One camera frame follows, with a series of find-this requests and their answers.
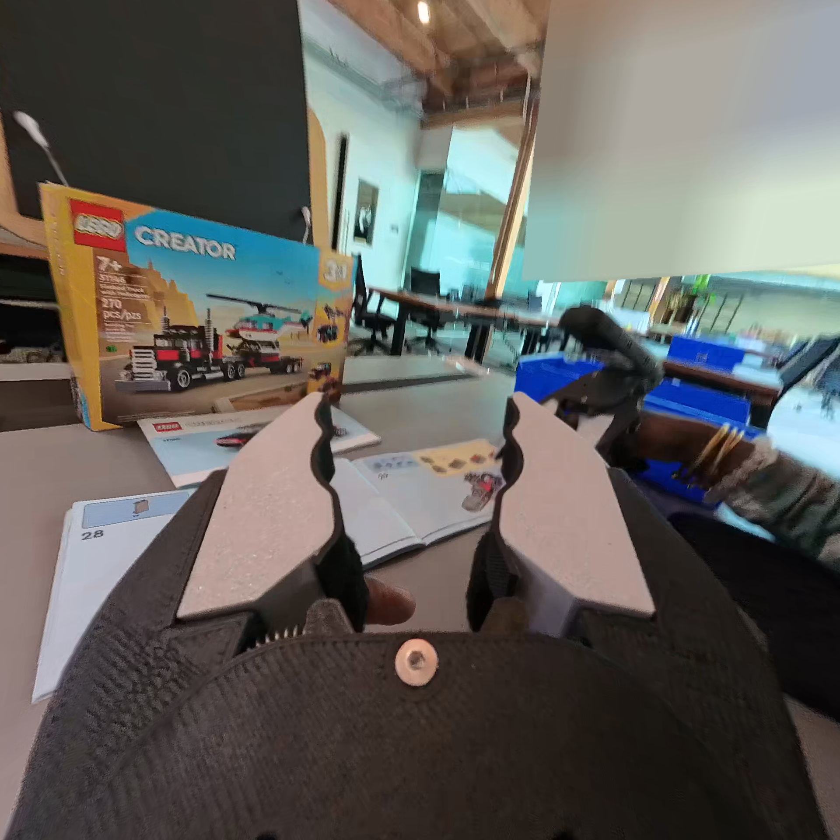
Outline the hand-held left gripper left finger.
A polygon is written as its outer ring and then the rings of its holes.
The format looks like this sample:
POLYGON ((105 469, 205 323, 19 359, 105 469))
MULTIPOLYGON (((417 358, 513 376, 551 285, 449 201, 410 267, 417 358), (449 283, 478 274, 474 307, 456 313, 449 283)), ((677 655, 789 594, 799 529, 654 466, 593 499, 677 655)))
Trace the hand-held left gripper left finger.
POLYGON ((238 453, 217 493, 177 617, 247 611, 274 634, 301 629, 309 607, 338 602, 364 629, 368 587, 343 523, 330 399, 313 393, 238 453))

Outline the black office chair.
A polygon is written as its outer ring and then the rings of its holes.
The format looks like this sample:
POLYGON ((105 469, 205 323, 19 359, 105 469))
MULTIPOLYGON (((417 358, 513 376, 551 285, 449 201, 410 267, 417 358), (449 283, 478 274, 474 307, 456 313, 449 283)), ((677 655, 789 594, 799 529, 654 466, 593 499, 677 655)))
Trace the black office chair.
POLYGON ((361 255, 354 257, 353 282, 353 326, 366 330, 367 335, 363 339, 348 341, 349 355, 359 357, 377 352, 390 354, 392 341, 389 339, 389 330, 395 327, 396 321, 382 313, 384 299, 378 292, 368 288, 361 255))
MULTIPOLYGON (((408 289, 412 293, 426 298, 439 298, 440 273, 413 267, 410 269, 408 289)), ((426 350, 433 354, 445 354, 446 348, 437 340, 437 333, 446 325, 445 315, 434 309, 419 308, 408 316, 410 322, 425 329, 425 335, 405 339, 404 348, 408 352, 426 350)))
POLYGON ((838 349, 838 345, 838 335, 821 335, 798 346, 779 368, 779 396, 786 394, 819 364, 825 362, 838 349))

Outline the grey topped office desk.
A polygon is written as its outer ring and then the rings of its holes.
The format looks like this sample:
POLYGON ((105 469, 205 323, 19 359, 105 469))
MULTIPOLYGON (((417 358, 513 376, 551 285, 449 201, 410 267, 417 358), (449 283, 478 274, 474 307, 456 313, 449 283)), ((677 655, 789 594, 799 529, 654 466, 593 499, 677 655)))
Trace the grey topped office desk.
POLYGON ((730 372, 685 364, 668 357, 661 361, 661 367, 666 377, 735 395, 748 400, 753 405, 772 407, 781 399, 783 392, 780 385, 747 381, 730 372))

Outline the wooden post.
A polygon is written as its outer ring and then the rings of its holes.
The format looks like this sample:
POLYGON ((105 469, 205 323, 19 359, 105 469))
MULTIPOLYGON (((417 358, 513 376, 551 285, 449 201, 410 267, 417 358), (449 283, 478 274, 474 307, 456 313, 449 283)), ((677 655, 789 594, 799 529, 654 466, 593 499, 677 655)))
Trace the wooden post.
POLYGON ((507 204, 500 222, 500 229, 486 286, 486 296, 492 300, 499 299, 505 289, 513 253, 518 242, 527 198, 529 197, 535 135, 539 118, 539 90, 532 91, 531 87, 531 82, 529 82, 527 85, 527 95, 524 100, 523 133, 519 145, 518 158, 513 172, 507 204))

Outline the person's left hand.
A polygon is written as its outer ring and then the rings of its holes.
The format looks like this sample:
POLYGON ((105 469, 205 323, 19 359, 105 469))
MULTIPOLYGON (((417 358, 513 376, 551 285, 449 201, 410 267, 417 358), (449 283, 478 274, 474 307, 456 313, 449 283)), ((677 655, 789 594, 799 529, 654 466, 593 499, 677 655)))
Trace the person's left hand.
POLYGON ((369 592, 366 626, 400 626, 413 618, 416 602, 410 592, 371 575, 364 580, 369 592))

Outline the person's right hand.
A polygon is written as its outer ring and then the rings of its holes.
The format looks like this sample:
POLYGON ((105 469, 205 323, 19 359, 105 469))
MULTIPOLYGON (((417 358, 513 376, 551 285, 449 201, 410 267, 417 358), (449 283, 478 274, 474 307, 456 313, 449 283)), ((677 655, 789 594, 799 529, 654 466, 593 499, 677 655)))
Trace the person's right hand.
POLYGON ((640 459, 689 466, 718 430, 716 426, 685 416, 643 412, 631 444, 640 459))

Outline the long wooden edged desk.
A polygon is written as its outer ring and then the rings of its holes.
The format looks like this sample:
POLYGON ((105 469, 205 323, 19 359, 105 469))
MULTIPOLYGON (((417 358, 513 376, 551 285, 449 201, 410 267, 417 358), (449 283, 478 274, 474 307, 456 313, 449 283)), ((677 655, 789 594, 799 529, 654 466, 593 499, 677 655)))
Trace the long wooden edged desk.
POLYGON ((408 316, 419 308, 434 309, 444 314, 446 321, 464 322, 469 325, 469 338, 465 357, 478 364, 485 359, 494 331, 524 332, 526 350, 531 350, 539 336, 547 329, 557 329, 560 318, 544 316, 534 311, 509 306, 488 307, 472 303, 448 301, 438 297, 423 297, 406 290, 371 288, 382 298, 394 302, 398 307, 396 325, 392 333, 391 356, 400 356, 404 350, 405 330, 408 316))

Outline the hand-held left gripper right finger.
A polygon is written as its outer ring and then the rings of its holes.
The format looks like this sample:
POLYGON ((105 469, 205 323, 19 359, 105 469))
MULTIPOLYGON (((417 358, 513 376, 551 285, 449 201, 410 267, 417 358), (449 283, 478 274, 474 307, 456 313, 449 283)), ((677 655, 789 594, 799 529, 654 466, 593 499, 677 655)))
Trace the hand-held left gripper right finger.
POLYGON ((479 541, 466 594, 469 627, 520 626, 563 637, 583 611, 633 619, 655 615, 607 464, 637 420, 630 401, 607 413, 557 416, 560 399, 507 401, 500 450, 502 488, 479 541))

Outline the open instruction booklet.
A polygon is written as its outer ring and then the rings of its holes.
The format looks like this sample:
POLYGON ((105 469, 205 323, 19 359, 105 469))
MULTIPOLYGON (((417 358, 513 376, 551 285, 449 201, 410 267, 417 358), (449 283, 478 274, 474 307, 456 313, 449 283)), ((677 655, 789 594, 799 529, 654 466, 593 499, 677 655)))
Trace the open instruction booklet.
MULTIPOLYGON (((336 458, 332 488, 365 569, 488 523, 503 483, 497 451, 497 445, 476 439, 336 458)), ((84 500, 67 511, 32 703, 55 691, 106 596, 194 491, 84 500)))

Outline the colourful toy set box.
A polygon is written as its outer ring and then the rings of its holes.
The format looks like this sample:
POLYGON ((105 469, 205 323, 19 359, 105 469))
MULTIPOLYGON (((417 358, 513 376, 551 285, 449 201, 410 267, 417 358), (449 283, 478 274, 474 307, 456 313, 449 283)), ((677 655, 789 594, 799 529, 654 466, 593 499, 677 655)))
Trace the colourful toy set box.
POLYGON ((256 406, 258 394, 340 398, 353 257, 68 186, 38 191, 90 430, 256 406))

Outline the blue plastic bin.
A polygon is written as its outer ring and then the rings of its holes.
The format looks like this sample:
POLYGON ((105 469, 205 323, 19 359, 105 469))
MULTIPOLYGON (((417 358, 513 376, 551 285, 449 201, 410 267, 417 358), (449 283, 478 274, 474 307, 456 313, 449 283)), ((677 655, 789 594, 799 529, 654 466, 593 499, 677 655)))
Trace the blue plastic bin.
POLYGON ((745 349, 738 346, 676 335, 668 347, 666 360, 730 374, 744 361, 745 355, 745 349))
MULTIPOLYGON (((582 376, 600 371, 602 367, 602 362, 567 360, 561 353, 533 355, 519 362, 514 389, 540 402, 582 376)), ((745 398, 688 384, 671 377, 664 378, 646 395, 644 408, 651 412, 674 414, 715 426, 729 424, 742 430, 747 441, 753 441, 762 433, 748 424, 750 409, 745 398)), ((646 470, 638 474, 637 479, 673 497, 704 508, 714 508, 717 504, 707 502, 702 489, 678 482, 675 478, 677 466, 676 462, 650 460, 646 470)))

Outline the closed instruction booklet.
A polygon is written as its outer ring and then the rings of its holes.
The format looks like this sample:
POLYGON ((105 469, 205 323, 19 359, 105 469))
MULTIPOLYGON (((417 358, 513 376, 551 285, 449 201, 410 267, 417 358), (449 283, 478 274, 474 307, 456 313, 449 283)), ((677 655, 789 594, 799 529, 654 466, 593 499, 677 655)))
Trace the closed instruction booklet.
POLYGON ((238 452, 288 406, 252 411, 144 419, 139 427, 177 489, 225 469, 238 452))

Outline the black wall panel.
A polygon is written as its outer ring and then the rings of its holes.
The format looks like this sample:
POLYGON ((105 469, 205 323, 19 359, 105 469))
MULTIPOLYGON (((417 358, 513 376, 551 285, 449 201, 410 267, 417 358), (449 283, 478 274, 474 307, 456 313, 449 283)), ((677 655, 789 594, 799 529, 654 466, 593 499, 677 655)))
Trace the black wall panel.
POLYGON ((298 2, 6 1, 10 214, 70 186, 302 241, 310 205, 298 2))

